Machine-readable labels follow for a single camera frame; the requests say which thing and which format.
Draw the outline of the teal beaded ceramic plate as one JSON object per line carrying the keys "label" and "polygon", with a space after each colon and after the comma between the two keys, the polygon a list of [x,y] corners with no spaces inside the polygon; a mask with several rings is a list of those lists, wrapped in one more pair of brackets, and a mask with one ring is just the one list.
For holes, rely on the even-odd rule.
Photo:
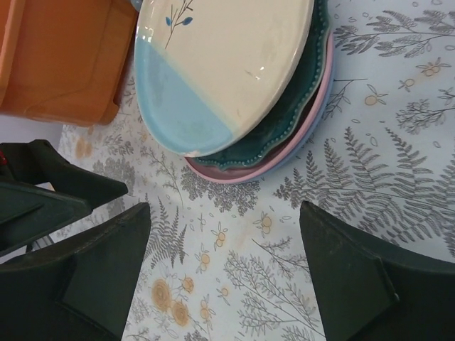
{"label": "teal beaded ceramic plate", "polygon": [[290,137],[304,107],[321,83],[329,34],[328,2],[318,0],[314,4],[311,27],[300,61],[289,84],[266,117],[233,145],[213,155],[192,160],[197,164],[215,166],[220,170],[253,166]]}

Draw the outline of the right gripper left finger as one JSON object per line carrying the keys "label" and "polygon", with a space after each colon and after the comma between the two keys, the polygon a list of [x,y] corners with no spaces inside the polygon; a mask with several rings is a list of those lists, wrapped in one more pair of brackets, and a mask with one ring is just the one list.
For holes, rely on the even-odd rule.
{"label": "right gripper left finger", "polygon": [[151,230],[149,204],[1,265],[2,340],[120,340]]}

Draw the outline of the cream and blue leaf plate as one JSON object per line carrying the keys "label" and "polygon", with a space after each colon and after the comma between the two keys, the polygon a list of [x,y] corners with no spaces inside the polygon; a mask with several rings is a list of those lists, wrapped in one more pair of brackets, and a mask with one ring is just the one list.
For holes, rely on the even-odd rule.
{"label": "cream and blue leaf plate", "polygon": [[143,1],[134,44],[136,98],[152,138],[185,157],[239,141],[289,84],[313,1]]}

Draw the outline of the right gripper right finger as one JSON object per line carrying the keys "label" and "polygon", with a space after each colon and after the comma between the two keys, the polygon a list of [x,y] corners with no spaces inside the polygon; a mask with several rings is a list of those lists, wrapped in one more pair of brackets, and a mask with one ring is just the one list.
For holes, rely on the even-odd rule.
{"label": "right gripper right finger", "polygon": [[304,201],[299,224],[327,340],[453,340],[454,264]]}

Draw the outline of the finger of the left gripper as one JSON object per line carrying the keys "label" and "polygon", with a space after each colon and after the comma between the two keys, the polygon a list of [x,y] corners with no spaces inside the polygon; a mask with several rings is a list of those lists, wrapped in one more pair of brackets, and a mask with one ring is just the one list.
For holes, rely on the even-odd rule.
{"label": "finger of the left gripper", "polygon": [[1,180],[1,255],[91,213],[87,201],[34,185]]}
{"label": "finger of the left gripper", "polygon": [[59,193],[87,201],[91,209],[128,193],[123,182],[71,164],[43,139],[28,143],[3,142],[1,176],[28,185],[50,183]]}

